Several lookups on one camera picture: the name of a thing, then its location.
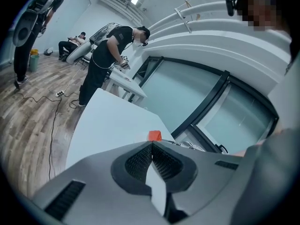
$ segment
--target black cable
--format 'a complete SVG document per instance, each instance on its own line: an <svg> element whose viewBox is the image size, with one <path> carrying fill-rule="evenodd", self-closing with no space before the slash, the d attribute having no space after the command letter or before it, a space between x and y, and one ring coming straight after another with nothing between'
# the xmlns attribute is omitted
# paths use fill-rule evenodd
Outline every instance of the black cable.
<svg viewBox="0 0 300 225"><path fill-rule="evenodd" d="M18 94L21 94L22 95L22 97L23 97L23 99L28 99L28 98L32 98L36 103L38 103L42 98L47 98L49 101L51 101L51 102L59 102L60 100L51 100L51 99L49 99L48 97L46 97L46 96L42 96L38 101L36 101L35 99L34 99L34 97L24 97L24 95L22 94L22 93L20 93L20 92L17 92Z"/></svg>
<svg viewBox="0 0 300 225"><path fill-rule="evenodd" d="M71 96L72 94L79 95L78 93L72 92L69 96ZM77 106L76 106L73 102L78 101L78 100L79 100L79 99L72 100L72 101L69 103L69 107L72 108L72 109L76 109Z"/></svg>
<svg viewBox="0 0 300 225"><path fill-rule="evenodd" d="M69 103L69 107L70 107L70 108L73 108L73 109L76 109L76 108L77 108L77 106L73 103L73 102L75 102L75 101L79 101L79 99L75 99L75 100L71 101L71 102Z"/></svg>
<svg viewBox="0 0 300 225"><path fill-rule="evenodd" d="M78 93L75 93L75 92L72 92L69 96L71 96L72 94L76 94L76 95L79 95Z"/></svg>
<svg viewBox="0 0 300 225"><path fill-rule="evenodd" d="M58 108L59 108L59 106L60 106L61 101L62 101L62 97L60 97L59 103L58 103L58 105L57 105L57 108L56 108L56 111L55 111L55 115L54 115L54 119L53 119L53 124L52 124L51 142L50 142L50 153L49 153L49 180L51 179L51 178L50 178L51 162L52 162L52 165L53 165L52 143L53 143L54 123L55 123L57 111L58 111Z"/></svg>
<svg viewBox="0 0 300 225"><path fill-rule="evenodd" d="M60 106L60 103L62 101L62 97L60 97L60 100L51 100L50 98L46 97L46 96L42 96L38 101L36 101L34 99L34 97L24 97L24 95L20 92L18 92L18 94L21 94L23 99L29 99L29 98L32 98L36 103L38 103L42 98L47 98L49 101L51 102L59 102L58 105L57 105L57 108L56 108L56 111L55 111L55 115L54 115L54 119L53 119L53 125L52 125L52 131L51 131L51 142L50 142L50 153L49 153L49 180L50 180L50 172L51 172L51 162L52 162L52 165L53 165L53 157L52 157L52 143L53 143L53 130L54 130L54 123L55 123L55 119L56 119L56 115L57 115L57 111L58 111L58 108Z"/></svg>

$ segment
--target white table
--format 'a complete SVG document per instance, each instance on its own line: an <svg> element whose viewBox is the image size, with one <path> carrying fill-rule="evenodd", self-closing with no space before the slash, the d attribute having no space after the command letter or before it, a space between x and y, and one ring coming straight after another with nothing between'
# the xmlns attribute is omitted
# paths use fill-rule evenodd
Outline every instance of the white table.
<svg viewBox="0 0 300 225"><path fill-rule="evenodd" d="M132 92L133 94L139 97L138 100L135 102L136 105L139 105L139 103L147 97L144 91L140 88L140 86L133 79L131 79L121 71L114 68L109 78L110 81L105 89L106 91L110 91L113 85L116 84L126 91L122 99L124 99L129 92Z"/></svg>
<svg viewBox="0 0 300 225"><path fill-rule="evenodd" d="M156 114L97 89L76 126L66 169L87 156L147 141L152 130L159 130L163 139L174 141Z"/></svg>

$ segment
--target black cap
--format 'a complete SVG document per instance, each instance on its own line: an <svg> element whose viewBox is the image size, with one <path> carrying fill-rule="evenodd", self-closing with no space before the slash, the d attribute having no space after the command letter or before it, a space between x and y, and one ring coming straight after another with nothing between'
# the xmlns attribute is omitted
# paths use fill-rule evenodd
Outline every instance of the black cap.
<svg viewBox="0 0 300 225"><path fill-rule="evenodd" d="M137 29L145 31L145 33L146 33L146 39L148 39L150 37L150 31L149 31L149 29L145 28L145 26L139 27Z"/></svg>

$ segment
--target sneaker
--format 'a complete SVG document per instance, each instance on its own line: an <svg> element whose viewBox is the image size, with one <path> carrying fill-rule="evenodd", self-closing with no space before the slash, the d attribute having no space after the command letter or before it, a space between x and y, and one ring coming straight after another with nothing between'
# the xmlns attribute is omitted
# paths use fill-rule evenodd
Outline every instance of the sneaker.
<svg viewBox="0 0 300 225"><path fill-rule="evenodd" d="M29 77L28 77L28 76L25 76L24 79L23 79L22 81L17 81L17 83L18 83L19 85L21 85L22 83L27 82L28 79L29 79Z"/></svg>
<svg viewBox="0 0 300 225"><path fill-rule="evenodd" d="M62 61L62 62L65 62L65 61L67 60L67 57L68 57L68 56L63 55L63 57L61 58L61 61Z"/></svg>

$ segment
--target hand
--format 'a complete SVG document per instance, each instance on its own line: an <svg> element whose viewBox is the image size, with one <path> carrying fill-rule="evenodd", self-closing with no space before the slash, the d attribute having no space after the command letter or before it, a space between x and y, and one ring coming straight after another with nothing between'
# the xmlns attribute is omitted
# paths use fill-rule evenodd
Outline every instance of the hand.
<svg viewBox="0 0 300 225"><path fill-rule="evenodd" d="M126 61L122 61L120 63L121 68L123 69L130 69L130 66L128 65L128 63Z"/></svg>
<svg viewBox="0 0 300 225"><path fill-rule="evenodd" d="M41 33L41 34L44 34L45 31L46 31L46 28L47 28L46 26L42 26L40 33Z"/></svg>

